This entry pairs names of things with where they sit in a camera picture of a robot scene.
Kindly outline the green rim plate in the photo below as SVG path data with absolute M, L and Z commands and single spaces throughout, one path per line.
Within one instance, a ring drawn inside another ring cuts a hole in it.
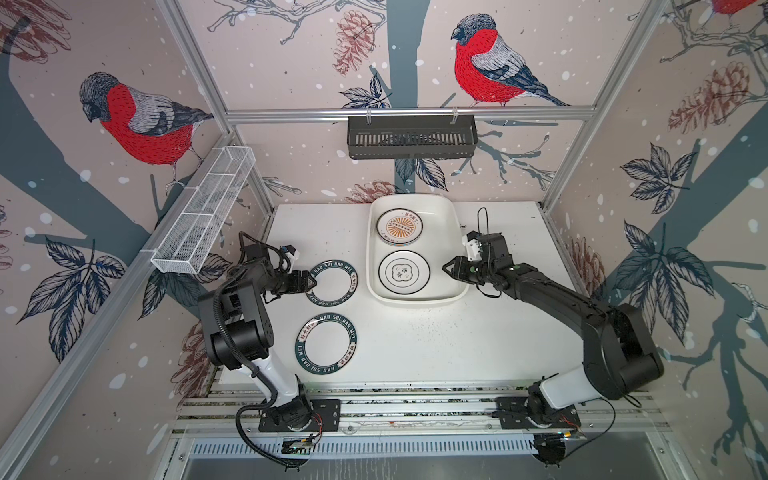
M 299 366 L 313 375 L 331 375 L 343 369 L 358 347 L 354 324 L 337 313 L 319 314 L 309 319 L 295 340 Z
M 315 265 L 310 273 L 317 285 L 306 296 L 320 307 L 337 307 L 345 303 L 355 294 L 359 283 L 357 270 L 343 260 L 326 260 Z

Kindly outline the white flower plate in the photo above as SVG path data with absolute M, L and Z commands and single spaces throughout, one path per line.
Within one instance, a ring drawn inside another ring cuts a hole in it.
M 398 250 L 388 254 L 378 267 L 379 281 L 396 295 L 414 295 L 423 290 L 431 278 L 427 260 L 411 250 Z

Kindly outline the orange sunburst plate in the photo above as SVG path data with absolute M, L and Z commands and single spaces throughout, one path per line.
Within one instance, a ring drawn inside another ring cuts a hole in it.
M 379 216 L 376 231 L 384 242 L 404 246 L 415 242 L 422 234 L 424 223 L 421 217 L 412 210 L 391 209 Z

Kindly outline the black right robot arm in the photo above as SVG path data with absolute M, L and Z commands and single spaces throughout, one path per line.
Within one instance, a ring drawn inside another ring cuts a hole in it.
M 627 303 L 612 306 L 547 277 L 527 263 L 517 263 L 500 233 L 472 231 L 466 254 L 442 266 L 452 279 L 532 305 L 558 320 L 583 342 L 582 363 L 566 373 L 539 380 L 528 388 L 528 418 L 548 425 L 577 403 L 618 400 L 660 379 L 664 366 L 641 311 Z

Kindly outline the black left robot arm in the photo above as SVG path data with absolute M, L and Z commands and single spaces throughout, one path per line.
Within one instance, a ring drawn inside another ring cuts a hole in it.
M 304 385 L 271 351 L 275 332 L 264 295 L 303 294 L 316 286 L 306 270 L 280 272 L 267 258 L 235 266 L 228 280 L 199 298 L 210 362 L 247 376 L 265 397 L 259 407 L 276 423 L 313 414 Z

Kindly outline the white plastic bin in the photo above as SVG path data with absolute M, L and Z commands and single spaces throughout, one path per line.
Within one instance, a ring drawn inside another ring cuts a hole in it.
M 379 238 L 376 222 L 391 209 L 404 208 L 417 213 L 424 223 L 421 236 L 404 246 L 390 245 Z M 369 292 L 379 301 L 399 307 L 427 307 L 451 303 L 464 296 L 468 286 L 452 279 L 442 266 L 455 256 L 466 253 L 464 234 L 453 203 L 434 194 L 396 194 L 375 200 L 369 211 L 366 239 L 365 280 Z M 398 250 L 411 250 L 422 255 L 431 268 L 426 287 L 414 295 L 402 296 L 387 291 L 378 277 L 380 262 Z

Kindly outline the white mesh wall shelf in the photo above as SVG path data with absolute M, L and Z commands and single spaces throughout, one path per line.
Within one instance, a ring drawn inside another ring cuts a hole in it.
M 151 259 L 162 273 L 198 274 L 255 163 L 245 146 L 225 146 Z

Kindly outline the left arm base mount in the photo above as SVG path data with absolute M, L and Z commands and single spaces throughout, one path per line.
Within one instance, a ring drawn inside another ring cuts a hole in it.
M 341 401 L 338 399 L 294 399 L 271 407 L 259 422 L 260 433 L 336 432 L 339 428 Z

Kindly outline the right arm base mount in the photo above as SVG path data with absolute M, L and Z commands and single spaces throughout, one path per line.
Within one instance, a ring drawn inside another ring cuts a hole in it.
M 494 402 L 492 417 L 499 420 L 503 430 L 581 429 L 581 421 L 573 405 L 554 409 L 537 396 L 497 397 Z

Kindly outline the horizontal aluminium frame bar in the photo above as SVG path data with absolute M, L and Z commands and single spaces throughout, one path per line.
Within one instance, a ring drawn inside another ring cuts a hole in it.
M 514 107 L 449 107 L 449 108 L 392 108 L 392 109 L 283 109 L 232 110 L 225 114 L 231 125 L 262 123 L 333 123 L 351 117 L 366 120 L 374 117 L 427 117 L 474 116 L 476 120 L 577 120 L 586 121 L 596 113 L 592 106 L 514 106 Z

